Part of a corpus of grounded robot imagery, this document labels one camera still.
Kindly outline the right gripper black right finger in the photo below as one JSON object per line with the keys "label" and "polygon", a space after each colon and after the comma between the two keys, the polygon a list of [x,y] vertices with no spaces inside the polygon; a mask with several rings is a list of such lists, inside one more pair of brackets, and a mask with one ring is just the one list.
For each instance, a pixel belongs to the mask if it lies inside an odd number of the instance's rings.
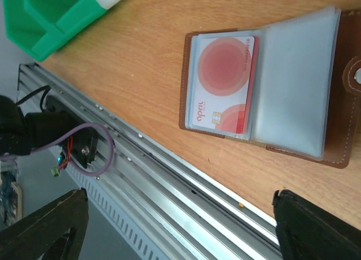
{"label": "right gripper black right finger", "polygon": [[290,191],[272,205],[284,259],[360,259],[360,230]]}

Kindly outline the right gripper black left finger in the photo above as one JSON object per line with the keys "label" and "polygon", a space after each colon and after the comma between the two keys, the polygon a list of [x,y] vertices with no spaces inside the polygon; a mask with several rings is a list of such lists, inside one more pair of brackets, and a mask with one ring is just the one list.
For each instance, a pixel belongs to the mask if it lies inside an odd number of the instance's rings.
{"label": "right gripper black left finger", "polygon": [[78,259],[88,222],[86,190],[71,190],[1,231],[1,259]]}

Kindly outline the brown leather card holder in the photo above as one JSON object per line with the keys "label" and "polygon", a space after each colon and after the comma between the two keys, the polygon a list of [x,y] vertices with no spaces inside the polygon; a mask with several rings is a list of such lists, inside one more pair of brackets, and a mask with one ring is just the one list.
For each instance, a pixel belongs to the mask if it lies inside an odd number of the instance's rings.
{"label": "brown leather card holder", "polygon": [[[191,39],[221,33],[259,38],[247,131],[239,136],[188,129],[184,124]],[[358,10],[330,6],[254,29],[188,33],[179,127],[344,168],[350,160],[360,115],[359,76]]]}

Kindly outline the white red circle card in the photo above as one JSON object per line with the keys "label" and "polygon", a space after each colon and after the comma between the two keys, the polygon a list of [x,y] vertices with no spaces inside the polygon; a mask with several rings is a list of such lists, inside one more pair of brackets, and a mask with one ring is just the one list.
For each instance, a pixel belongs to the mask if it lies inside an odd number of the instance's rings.
{"label": "white red circle card", "polygon": [[224,136],[246,133],[258,48],[257,36],[192,37],[186,128]]}

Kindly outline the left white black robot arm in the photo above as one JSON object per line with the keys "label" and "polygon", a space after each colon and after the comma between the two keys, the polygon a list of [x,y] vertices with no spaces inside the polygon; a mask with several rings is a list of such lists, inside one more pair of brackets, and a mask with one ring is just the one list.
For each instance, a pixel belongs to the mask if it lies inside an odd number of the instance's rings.
{"label": "left white black robot arm", "polygon": [[80,124],[64,110],[24,114],[10,98],[1,96],[1,156],[29,155]]}

